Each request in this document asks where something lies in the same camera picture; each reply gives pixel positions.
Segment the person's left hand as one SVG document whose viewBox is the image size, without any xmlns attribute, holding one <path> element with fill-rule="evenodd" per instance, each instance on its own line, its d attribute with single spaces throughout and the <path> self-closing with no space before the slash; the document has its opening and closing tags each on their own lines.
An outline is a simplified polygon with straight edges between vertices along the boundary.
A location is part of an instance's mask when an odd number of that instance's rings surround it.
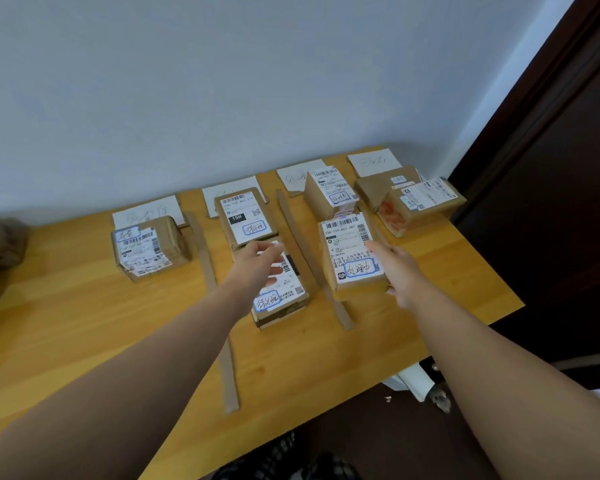
<svg viewBox="0 0 600 480">
<path fill-rule="evenodd" d="M 283 245 L 251 241 L 238 252 L 236 261 L 219 286 L 221 295 L 228 299 L 234 322 L 245 316 L 268 276 L 281 274 L 276 264 L 283 260 Z"/>
</svg>

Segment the person's right hand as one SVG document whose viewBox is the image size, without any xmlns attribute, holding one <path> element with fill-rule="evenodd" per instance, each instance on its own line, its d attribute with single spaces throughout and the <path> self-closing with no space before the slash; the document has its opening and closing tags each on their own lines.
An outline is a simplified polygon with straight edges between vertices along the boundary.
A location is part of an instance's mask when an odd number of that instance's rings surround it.
<svg viewBox="0 0 600 480">
<path fill-rule="evenodd" d="M 390 260 L 380 263 L 390 282 L 390 293 L 401 308 L 417 314 L 431 293 L 432 283 L 410 253 L 400 247 L 386 245 L 390 248 Z"/>
</svg>

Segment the long cardboard parcel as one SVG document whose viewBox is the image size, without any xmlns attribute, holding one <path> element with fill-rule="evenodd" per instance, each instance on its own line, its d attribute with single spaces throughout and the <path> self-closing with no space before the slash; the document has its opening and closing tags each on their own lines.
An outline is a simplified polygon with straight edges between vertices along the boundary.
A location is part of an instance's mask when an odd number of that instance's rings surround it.
<svg viewBox="0 0 600 480">
<path fill-rule="evenodd" d="M 367 212 L 320 222 L 318 229 L 323 272 L 338 302 L 388 290 L 384 266 L 366 245 L 379 240 Z"/>
</svg>

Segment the person's right forearm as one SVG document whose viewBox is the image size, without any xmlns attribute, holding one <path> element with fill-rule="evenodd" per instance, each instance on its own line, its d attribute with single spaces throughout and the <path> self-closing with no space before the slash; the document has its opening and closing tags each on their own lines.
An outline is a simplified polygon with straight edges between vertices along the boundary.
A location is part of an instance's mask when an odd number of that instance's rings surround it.
<svg viewBox="0 0 600 480">
<path fill-rule="evenodd" d="M 424 343 L 503 479 L 600 480 L 600 398 L 426 279 L 405 293 Z"/>
</svg>

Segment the cardboard parcel, blue-framed label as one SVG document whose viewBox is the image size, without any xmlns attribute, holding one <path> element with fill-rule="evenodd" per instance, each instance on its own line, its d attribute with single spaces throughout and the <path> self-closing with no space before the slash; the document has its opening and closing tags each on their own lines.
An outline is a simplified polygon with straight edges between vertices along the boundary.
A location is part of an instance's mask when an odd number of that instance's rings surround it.
<svg viewBox="0 0 600 480">
<path fill-rule="evenodd" d="M 253 301 L 251 315 L 258 329 L 271 326 L 307 306 L 309 292 L 289 252 L 283 252 L 283 261 L 276 264 L 283 272 L 276 282 L 259 291 Z"/>
</svg>

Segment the short cardboard divider strip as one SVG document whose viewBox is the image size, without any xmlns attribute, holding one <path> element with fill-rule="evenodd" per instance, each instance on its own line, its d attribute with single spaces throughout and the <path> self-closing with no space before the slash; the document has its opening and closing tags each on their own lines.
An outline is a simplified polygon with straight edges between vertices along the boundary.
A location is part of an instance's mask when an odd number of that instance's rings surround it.
<svg viewBox="0 0 600 480">
<path fill-rule="evenodd" d="M 345 331 L 352 330 L 354 327 L 354 323 L 351 319 L 351 316 L 349 315 L 344 305 L 335 299 L 332 290 L 327 282 L 326 276 L 322 270 L 322 266 L 314 256 L 311 246 L 305 240 L 304 234 L 296 224 L 293 217 L 293 213 L 288 204 L 288 199 L 285 197 L 285 194 L 281 189 L 276 190 L 276 199 L 278 201 L 280 210 L 286 221 L 290 233 L 296 241 L 296 244 L 299 247 L 307 265 L 309 266 L 316 283 L 318 284 L 320 290 L 324 293 L 330 306 L 332 307 L 337 320 L 339 321 L 339 323 Z"/>
</svg>

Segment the cardboard parcel with red print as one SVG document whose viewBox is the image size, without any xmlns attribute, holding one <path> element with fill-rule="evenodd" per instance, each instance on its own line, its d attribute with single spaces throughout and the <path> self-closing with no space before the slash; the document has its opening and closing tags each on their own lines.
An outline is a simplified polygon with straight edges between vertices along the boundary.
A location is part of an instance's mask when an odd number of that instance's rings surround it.
<svg viewBox="0 0 600 480">
<path fill-rule="evenodd" d="M 377 216 L 395 237 L 448 221 L 466 198 L 443 177 L 389 190 Z"/>
</svg>

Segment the plain flat cardboard parcel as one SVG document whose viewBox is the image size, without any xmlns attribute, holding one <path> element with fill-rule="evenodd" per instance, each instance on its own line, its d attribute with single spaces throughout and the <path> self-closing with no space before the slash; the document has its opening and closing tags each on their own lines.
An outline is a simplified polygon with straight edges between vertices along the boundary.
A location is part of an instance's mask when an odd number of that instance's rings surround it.
<svg viewBox="0 0 600 480">
<path fill-rule="evenodd" d="M 414 166 L 387 170 L 368 177 L 357 178 L 353 190 L 371 212 L 377 212 L 389 190 L 400 189 L 424 181 Z"/>
</svg>

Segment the cardboard parcel, black patch label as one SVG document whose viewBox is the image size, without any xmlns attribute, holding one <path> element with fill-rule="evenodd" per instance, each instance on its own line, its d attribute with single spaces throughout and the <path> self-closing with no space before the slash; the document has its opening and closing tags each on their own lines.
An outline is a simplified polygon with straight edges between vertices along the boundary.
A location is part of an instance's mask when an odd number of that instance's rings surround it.
<svg viewBox="0 0 600 480">
<path fill-rule="evenodd" d="M 214 206 L 232 251 L 251 241 L 265 241 L 279 234 L 272 213 L 256 187 L 217 196 Z"/>
</svg>

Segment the white handwritten paper card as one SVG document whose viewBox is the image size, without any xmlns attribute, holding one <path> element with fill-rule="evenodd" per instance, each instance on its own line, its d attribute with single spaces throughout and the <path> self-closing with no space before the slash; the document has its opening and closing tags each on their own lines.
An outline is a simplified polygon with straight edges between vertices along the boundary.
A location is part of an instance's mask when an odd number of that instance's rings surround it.
<svg viewBox="0 0 600 480">
<path fill-rule="evenodd" d="M 347 159 L 359 178 L 402 168 L 400 161 L 389 149 L 349 154 Z"/>
<path fill-rule="evenodd" d="M 160 217 L 171 217 L 179 228 L 187 225 L 175 195 L 142 203 L 112 214 L 115 230 L 136 226 Z"/>
<path fill-rule="evenodd" d="M 255 187 L 261 193 L 262 199 L 265 203 L 268 203 L 269 200 L 263 192 L 256 176 L 246 177 L 239 180 L 234 180 L 232 182 L 225 182 L 218 185 L 213 185 L 211 187 L 206 187 L 202 189 L 203 197 L 205 199 L 205 204 L 207 206 L 208 217 L 211 219 L 217 218 L 217 212 L 215 209 L 214 201 L 219 196 L 224 196 L 229 193 L 234 193 L 236 191 L 244 191 L 248 188 Z"/>
<path fill-rule="evenodd" d="M 276 172 L 284 184 L 289 197 L 295 197 L 304 193 L 307 173 L 325 167 L 327 167 L 327 165 L 323 160 L 316 159 L 280 168 L 277 169 Z"/>
</svg>

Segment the long cardboard divider strip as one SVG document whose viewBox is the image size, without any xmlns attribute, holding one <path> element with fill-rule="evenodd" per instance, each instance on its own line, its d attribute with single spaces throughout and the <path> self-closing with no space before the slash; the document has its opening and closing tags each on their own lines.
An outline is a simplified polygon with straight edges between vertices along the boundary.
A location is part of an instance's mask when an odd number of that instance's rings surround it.
<svg viewBox="0 0 600 480">
<path fill-rule="evenodd" d="M 205 234 L 194 213 L 185 211 L 184 218 L 192 229 L 207 291 L 211 293 L 217 289 L 217 281 Z M 240 403 L 235 384 L 232 349 L 229 338 L 224 341 L 224 345 L 217 357 L 217 363 L 223 383 L 224 411 L 227 414 L 234 413 L 240 409 Z"/>
</svg>

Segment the taped cardboard parcel, wrinkled label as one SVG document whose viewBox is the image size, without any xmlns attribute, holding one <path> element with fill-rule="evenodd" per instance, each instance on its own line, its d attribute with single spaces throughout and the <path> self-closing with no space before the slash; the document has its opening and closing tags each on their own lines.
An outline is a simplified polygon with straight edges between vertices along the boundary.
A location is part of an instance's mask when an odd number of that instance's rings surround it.
<svg viewBox="0 0 600 480">
<path fill-rule="evenodd" d="M 110 240 L 116 267 L 132 282 L 184 266 L 197 253 L 171 216 L 115 230 Z"/>
</svg>

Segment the white table leg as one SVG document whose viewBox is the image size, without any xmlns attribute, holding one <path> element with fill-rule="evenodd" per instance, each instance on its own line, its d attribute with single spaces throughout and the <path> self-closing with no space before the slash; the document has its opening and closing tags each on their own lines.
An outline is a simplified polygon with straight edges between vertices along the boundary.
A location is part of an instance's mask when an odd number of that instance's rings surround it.
<svg viewBox="0 0 600 480">
<path fill-rule="evenodd" d="M 420 403 L 427 400 L 435 387 L 435 382 L 426 371 L 416 363 L 382 381 L 384 386 L 394 392 L 409 391 Z"/>
</svg>

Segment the dark brown wooden door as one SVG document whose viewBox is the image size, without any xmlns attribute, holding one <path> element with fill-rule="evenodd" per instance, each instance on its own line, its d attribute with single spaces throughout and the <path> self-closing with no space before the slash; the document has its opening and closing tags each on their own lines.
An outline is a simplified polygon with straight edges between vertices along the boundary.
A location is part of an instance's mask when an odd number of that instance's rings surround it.
<svg viewBox="0 0 600 480">
<path fill-rule="evenodd" d="M 524 303 L 501 335 L 600 388 L 600 0 L 575 0 L 450 181 L 453 222 Z"/>
</svg>

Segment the crumpled brown cardboard box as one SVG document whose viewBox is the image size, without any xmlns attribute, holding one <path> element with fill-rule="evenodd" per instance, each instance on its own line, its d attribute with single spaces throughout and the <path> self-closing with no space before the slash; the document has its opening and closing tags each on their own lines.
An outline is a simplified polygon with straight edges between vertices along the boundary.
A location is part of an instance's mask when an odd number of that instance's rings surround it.
<svg viewBox="0 0 600 480">
<path fill-rule="evenodd" d="M 16 218 L 0 218 L 0 270 L 22 263 L 29 231 L 30 227 Z"/>
</svg>

